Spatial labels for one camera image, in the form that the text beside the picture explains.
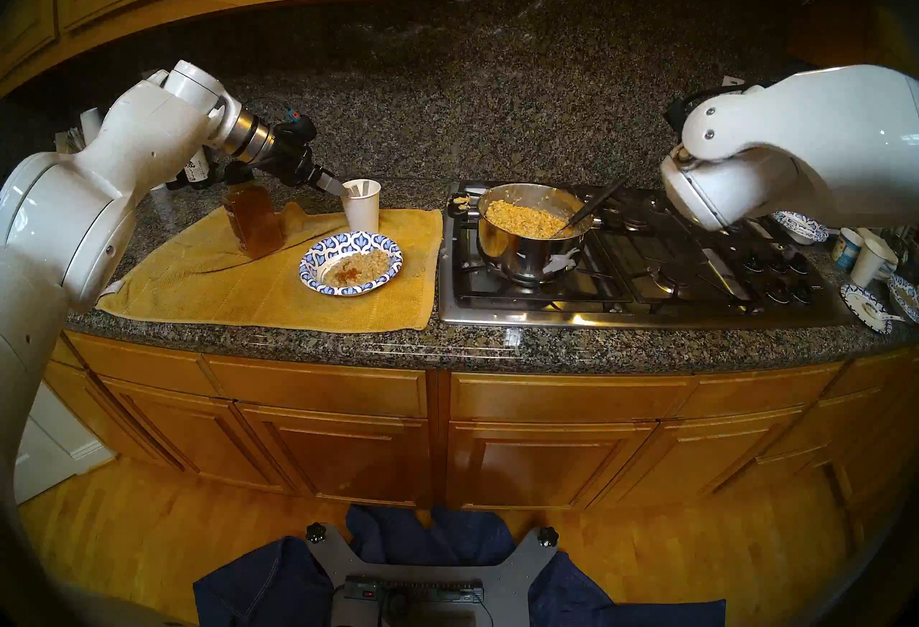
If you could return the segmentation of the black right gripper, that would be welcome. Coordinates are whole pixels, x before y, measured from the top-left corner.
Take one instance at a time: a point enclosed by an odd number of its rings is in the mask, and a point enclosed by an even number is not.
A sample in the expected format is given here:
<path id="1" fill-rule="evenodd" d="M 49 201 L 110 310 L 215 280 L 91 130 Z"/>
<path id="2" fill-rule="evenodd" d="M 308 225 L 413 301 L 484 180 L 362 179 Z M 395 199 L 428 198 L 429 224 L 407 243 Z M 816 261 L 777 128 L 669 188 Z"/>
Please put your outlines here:
<path id="1" fill-rule="evenodd" d="M 664 110 L 664 120 L 677 135 L 682 134 L 686 118 L 694 109 L 699 94 L 690 94 L 686 97 L 674 97 Z"/>

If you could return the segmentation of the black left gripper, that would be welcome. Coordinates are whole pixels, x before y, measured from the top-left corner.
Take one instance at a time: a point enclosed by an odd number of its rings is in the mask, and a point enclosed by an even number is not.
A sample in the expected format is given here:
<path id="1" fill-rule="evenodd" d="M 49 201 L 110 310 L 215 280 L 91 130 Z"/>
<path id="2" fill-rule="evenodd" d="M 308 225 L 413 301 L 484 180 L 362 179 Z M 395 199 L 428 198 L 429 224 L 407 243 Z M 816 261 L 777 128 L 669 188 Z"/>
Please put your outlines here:
<path id="1" fill-rule="evenodd" d="M 267 174 L 286 187 L 310 186 L 336 197 L 351 191 L 327 169 L 315 166 L 308 144 L 295 138 L 275 137 L 267 157 Z"/>

